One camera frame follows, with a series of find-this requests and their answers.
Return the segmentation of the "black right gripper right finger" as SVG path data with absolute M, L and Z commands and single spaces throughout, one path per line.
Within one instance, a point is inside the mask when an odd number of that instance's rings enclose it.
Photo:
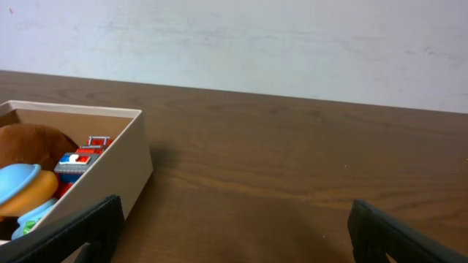
M 347 220 L 355 262 L 467 263 L 467 257 L 422 235 L 362 199 Z

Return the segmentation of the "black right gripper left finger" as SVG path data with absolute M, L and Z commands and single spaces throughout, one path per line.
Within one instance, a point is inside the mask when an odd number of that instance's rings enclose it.
M 124 228 L 121 198 L 110 195 L 1 246 L 1 261 L 62 262 L 77 249 L 76 262 L 110 262 Z

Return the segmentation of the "red toy fire truck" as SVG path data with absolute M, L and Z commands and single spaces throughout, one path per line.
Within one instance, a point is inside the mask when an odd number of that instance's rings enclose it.
M 112 143 L 109 136 L 89 136 L 85 145 L 79 146 L 75 152 L 65 153 L 54 168 L 59 179 L 54 197 L 62 198 Z

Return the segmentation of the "green ribbed plastic cap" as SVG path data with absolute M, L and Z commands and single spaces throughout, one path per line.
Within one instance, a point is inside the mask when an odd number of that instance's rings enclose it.
M 27 235 L 36 225 L 37 221 L 26 221 L 23 227 L 23 235 Z

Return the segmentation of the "orange duck toy blue hat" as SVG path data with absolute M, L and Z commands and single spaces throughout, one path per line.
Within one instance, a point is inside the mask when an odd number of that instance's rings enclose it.
M 56 175 L 38 164 L 11 164 L 1 169 L 1 216 L 16 217 L 18 223 L 12 240 L 24 236 L 26 221 L 38 223 L 53 208 L 58 187 Z

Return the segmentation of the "brown plush toy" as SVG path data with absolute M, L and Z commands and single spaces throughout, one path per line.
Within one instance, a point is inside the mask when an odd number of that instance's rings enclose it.
M 65 153 L 78 149 L 67 135 L 53 127 L 14 123 L 1 127 L 1 168 L 11 164 L 39 164 L 53 171 Z

